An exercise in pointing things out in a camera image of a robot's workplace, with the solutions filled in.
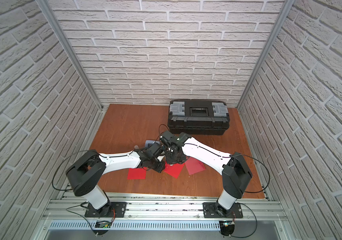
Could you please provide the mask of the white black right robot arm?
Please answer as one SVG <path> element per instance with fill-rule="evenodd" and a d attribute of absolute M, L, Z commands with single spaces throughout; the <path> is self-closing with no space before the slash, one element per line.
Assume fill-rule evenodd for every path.
<path fill-rule="evenodd" d="M 186 133 L 176 136 L 166 131 L 160 135 L 160 141 L 164 144 L 169 165 L 184 163 L 190 157 L 210 166 L 222 176 L 223 191 L 213 209 L 215 215 L 228 217 L 252 179 L 252 172 L 244 157 L 239 153 L 230 154 L 213 149 Z"/>

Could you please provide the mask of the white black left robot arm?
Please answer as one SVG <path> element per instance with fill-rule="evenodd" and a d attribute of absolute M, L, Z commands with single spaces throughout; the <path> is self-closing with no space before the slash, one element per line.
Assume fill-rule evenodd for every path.
<path fill-rule="evenodd" d="M 66 177 L 74 195 L 88 201 L 86 217 L 107 217 L 113 207 L 107 194 L 98 186 L 100 178 L 123 169 L 146 168 L 160 173 L 166 167 L 163 154 L 164 148 L 157 142 L 121 154 L 100 154 L 96 150 L 87 150 L 66 170 Z"/>

